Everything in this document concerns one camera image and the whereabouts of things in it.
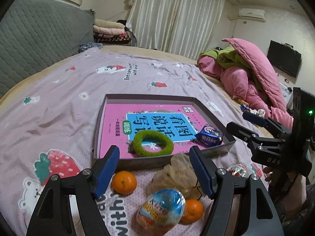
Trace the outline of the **orange tangerine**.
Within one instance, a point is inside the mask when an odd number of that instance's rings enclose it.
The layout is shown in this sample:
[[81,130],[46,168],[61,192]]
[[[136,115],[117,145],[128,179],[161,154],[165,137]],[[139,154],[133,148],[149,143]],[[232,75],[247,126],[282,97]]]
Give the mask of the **orange tangerine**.
[[195,199],[186,200],[186,211],[181,218],[181,222],[191,224],[198,221],[203,215],[203,204]]
[[120,171],[113,176],[111,186],[121,195],[130,195],[137,188],[137,179],[129,171]]

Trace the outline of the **beige mesh drawstring pouch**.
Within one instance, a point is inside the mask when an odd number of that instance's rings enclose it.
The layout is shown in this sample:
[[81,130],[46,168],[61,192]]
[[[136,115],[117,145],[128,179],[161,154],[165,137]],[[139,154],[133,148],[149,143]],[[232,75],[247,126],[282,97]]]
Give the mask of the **beige mesh drawstring pouch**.
[[188,155],[174,155],[169,164],[155,173],[149,185],[150,193],[166,188],[180,191],[185,199],[199,200],[202,197],[203,193]]

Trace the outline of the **red-white surprise egg toy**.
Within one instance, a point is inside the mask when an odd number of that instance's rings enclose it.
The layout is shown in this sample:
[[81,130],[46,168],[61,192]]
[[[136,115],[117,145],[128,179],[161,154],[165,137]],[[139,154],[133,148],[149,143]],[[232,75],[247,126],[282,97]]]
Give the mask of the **red-white surprise egg toy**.
[[234,163],[226,169],[230,174],[237,177],[247,177],[248,171],[243,163]]

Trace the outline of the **blue Oreo cookie packet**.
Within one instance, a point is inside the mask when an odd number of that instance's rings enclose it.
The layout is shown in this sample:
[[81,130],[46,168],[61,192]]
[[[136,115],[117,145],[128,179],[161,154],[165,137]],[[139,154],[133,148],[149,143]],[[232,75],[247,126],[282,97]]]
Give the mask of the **blue Oreo cookie packet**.
[[195,138],[206,147],[216,147],[222,144],[223,136],[219,129],[207,124],[195,135]]

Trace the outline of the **grey shallow cardboard box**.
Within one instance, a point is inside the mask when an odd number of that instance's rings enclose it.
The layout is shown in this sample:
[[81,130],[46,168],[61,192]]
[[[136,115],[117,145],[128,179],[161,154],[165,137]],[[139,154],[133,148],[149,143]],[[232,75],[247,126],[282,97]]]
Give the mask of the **grey shallow cardboard box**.
[[[198,144],[196,134],[210,125],[223,134],[216,147]],[[174,149],[170,155],[141,157],[133,150],[134,136],[144,130],[153,130],[169,137]],[[107,94],[99,112],[95,131],[94,156],[102,158],[110,146],[120,150],[118,170],[145,170],[163,167],[173,155],[187,154],[197,145],[205,156],[226,155],[235,138],[201,101],[186,96],[148,94]]]

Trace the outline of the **pink quilted comforter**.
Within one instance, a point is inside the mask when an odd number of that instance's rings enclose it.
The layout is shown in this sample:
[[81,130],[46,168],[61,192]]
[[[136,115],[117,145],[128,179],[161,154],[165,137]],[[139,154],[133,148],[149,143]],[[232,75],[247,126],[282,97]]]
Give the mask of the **pink quilted comforter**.
[[255,44],[240,38],[225,38],[222,41],[234,47],[251,69],[224,69],[214,59],[206,57],[197,61],[200,71],[219,80],[233,100],[240,98],[251,109],[263,109],[266,118],[292,129],[293,117],[287,112],[277,74],[265,54]]

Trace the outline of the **pink and blue book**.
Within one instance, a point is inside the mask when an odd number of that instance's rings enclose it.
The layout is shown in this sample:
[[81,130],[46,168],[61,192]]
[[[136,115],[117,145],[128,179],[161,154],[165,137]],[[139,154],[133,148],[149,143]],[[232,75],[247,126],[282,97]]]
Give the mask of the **pink and blue book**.
[[139,131],[153,130],[169,137],[174,143],[173,154],[187,153],[195,135],[212,120],[196,104],[122,103],[107,100],[100,115],[94,153],[102,158],[110,146],[120,149],[122,159],[138,158],[130,144]]

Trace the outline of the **green garment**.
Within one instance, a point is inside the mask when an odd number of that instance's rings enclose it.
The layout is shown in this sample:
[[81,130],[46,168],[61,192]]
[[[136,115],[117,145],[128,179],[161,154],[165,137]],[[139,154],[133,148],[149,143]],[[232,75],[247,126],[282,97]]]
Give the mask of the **green garment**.
[[240,67],[245,70],[251,69],[251,65],[231,45],[223,50],[208,50],[199,55],[198,62],[203,58],[212,58],[222,68]]

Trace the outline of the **white pleated curtain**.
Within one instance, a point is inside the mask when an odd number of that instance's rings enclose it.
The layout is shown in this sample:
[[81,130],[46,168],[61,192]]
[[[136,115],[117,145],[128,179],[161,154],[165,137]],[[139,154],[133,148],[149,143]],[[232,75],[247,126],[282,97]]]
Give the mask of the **white pleated curtain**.
[[195,60],[209,45],[226,0],[133,0],[127,27],[137,46]]

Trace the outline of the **stack of folded blankets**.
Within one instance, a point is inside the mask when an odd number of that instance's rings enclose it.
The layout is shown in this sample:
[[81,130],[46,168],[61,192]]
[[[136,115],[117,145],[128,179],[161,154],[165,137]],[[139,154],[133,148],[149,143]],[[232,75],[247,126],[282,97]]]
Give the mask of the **stack of folded blankets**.
[[102,45],[132,46],[133,33],[126,26],[126,20],[117,22],[95,19],[94,41]]

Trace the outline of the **grey quilted headboard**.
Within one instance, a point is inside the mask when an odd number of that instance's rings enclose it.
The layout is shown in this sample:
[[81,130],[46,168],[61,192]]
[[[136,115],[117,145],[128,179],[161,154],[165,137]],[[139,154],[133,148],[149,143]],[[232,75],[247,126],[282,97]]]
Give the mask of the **grey quilted headboard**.
[[1,96],[92,42],[95,13],[54,0],[15,0],[1,20]]

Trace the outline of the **black wall television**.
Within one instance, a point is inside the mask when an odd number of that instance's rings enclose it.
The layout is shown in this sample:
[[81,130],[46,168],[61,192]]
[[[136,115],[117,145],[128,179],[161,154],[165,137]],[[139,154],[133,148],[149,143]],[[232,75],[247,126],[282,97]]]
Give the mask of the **black wall television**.
[[271,65],[296,78],[302,64],[302,54],[291,45],[270,40],[267,58]]

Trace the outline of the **white wall air conditioner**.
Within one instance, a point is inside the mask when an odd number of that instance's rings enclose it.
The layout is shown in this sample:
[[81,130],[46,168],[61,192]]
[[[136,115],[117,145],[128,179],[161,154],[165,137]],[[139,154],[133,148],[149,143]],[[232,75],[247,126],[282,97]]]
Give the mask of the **white wall air conditioner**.
[[240,8],[239,17],[253,21],[266,22],[265,11],[262,9]]

